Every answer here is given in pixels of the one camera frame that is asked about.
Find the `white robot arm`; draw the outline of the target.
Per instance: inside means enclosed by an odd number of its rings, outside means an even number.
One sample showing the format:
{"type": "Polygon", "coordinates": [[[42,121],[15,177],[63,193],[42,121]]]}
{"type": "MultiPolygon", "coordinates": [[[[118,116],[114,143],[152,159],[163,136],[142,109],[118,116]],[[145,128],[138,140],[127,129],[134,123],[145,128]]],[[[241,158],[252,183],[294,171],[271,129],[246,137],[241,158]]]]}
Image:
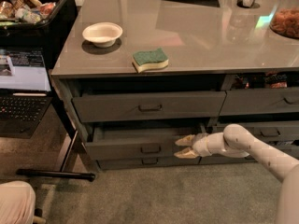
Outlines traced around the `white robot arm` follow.
{"type": "Polygon", "coordinates": [[[227,125],[221,133],[190,134],[175,142],[183,149],[179,159],[195,159],[219,154],[230,158],[251,156],[282,186],[275,224],[299,224],[299,160],[253,136],[238,124],[227,125]]]}

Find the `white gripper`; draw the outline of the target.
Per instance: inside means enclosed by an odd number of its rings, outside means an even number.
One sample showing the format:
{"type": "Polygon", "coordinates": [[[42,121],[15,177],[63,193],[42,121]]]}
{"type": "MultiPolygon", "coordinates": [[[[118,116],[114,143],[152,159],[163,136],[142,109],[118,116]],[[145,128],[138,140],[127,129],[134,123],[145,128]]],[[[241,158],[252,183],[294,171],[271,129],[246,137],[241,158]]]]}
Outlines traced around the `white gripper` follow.
{"type": "Polygon", "coordinates": [[[216,153],[218,137],[216,134],[199,133],[196,136],[189,134],[179,138],[175,144],[186,147],[175,153],[175,156],[179,159],[195,159],[198,155],[200,157],[208,157],[216,153]]]}

